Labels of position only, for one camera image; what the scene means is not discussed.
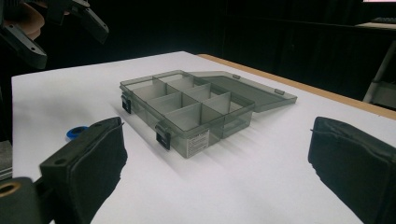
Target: table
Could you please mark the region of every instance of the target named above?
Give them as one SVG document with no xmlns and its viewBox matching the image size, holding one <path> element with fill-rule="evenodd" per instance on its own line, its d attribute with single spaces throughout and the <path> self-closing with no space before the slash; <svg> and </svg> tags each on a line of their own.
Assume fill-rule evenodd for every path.
<svg viewBox="0 0 396 224">
<path fill-rule="evenodd" d="M 177 69 L 227 71 L 298 99 L 253 114 L 250 127 L 186 160 L 121 108 L 119 89 L 123 80 Z M 66 144 L 71 128 L 116 116 L 125 122 L 129 158 L 92 223 L 361 223 L 307 161 L 314 119 L 339 119 L 396 146 L 392 111 L 208 55 L 173 52 L 53 70 L 14 77 L 12 85 L 14 177 L 37 180 L 39 163 Z"/>
</svg>

